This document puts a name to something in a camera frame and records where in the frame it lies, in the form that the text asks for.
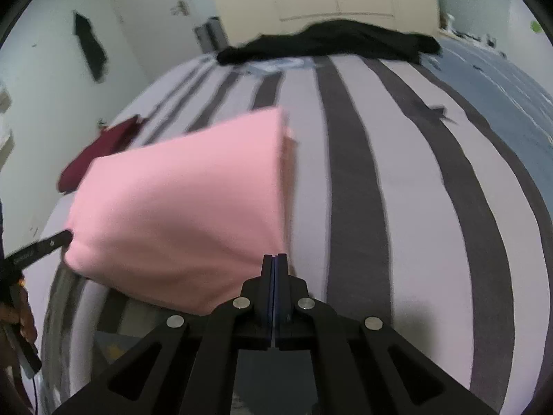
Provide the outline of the left hand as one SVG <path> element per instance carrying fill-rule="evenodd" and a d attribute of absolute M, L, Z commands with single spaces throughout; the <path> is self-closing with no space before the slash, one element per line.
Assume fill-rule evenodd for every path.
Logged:
<path fill-rule="evenodd" d="M 17 289 L 18 306 L 1 304 L 1 321 L 20 326 L 20 333 L 24 339 L 34 344 L 37 340 L 37 328 L 35 319 L 28 302 L 28 293 L 26 288 L 19 283 Z"/>

